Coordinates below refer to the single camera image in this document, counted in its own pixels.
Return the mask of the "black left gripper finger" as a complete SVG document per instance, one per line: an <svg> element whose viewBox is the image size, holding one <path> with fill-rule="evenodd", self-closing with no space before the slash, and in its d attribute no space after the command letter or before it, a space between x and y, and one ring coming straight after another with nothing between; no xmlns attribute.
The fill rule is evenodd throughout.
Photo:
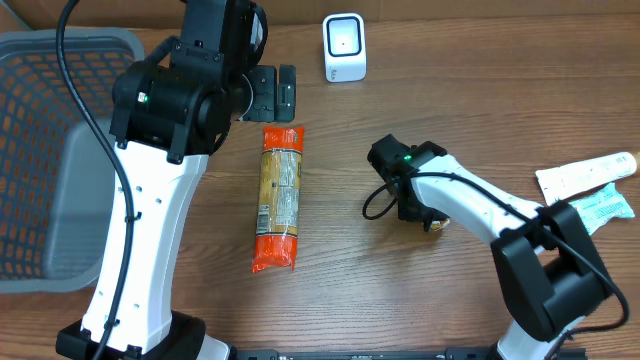
<svg viewBox="0 0 640 360"><path fill-rule="evenodd" d="M296 93L296 67L294 65L281 64L279 66L280 95L294 95Z"/></svg>
<svg viewBox="0 0 640 360"><path fill-rule="evenodd" d="M275 108L275 121L290 123L295 118L296 97L291 94L281 95Z"/></svg>

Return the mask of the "orange noodle packet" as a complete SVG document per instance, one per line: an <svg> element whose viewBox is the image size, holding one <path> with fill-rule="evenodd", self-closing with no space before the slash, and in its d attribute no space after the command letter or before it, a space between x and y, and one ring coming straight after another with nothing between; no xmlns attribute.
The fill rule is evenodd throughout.
<svg viewBox="0 0 640 360"><path fill-rule="evenodd" d="M295 267L305 129L263 130L252 271Z"/></svg>

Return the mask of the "white tube with gold cap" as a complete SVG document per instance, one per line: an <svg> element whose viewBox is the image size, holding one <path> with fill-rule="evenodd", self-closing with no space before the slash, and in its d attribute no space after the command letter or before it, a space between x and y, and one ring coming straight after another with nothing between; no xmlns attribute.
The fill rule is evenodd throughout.
<svg viewBox="0 0 640 360"><path fill-rule="evenodd" d="M618 152L559 167L536 170L544 200L551 205L639 171L639 154Z"/></svg>

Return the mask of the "teal snack packet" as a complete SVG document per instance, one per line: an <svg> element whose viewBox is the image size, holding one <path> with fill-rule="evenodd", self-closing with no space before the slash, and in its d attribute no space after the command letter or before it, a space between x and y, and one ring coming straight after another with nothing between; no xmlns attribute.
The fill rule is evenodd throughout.
<svg viewBox="0 0 640 360"><path fill-rule="evenodd" d="M612 219L635 217L633 209L613 182L588 197L571 201L570 205L577 210L589 235L593 235Z"/></svg>

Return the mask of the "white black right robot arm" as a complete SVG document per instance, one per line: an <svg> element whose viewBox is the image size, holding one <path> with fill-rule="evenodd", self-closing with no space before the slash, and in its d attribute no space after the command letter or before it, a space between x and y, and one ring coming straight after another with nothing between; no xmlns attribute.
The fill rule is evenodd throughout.
<svg viewBox="0 0 640 360"><path fill-rule="evenodd" d="M431 229L452 219L491 250L513 318L490 359L558 359L581 322L621 291L612 281L578 211L513 196L466 170L444 148L405 145L387 136L369 163L394 197L398 217Z"/></svg>

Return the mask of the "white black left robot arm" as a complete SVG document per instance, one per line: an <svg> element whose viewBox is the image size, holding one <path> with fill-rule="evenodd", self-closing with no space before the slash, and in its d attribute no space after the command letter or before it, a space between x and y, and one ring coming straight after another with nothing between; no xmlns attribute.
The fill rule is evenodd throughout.
<svg viewBox="0 0 640 360"><path fill-rule="evenodd" d="M179 35L119 75L108 132L96 137L116 174L97 286L58 333L70 359L230 360L236 349L171 307L186 215L209 158L234 121L289 122L296 70L264 66L268 38L252 1L189 0Z"/></svg>

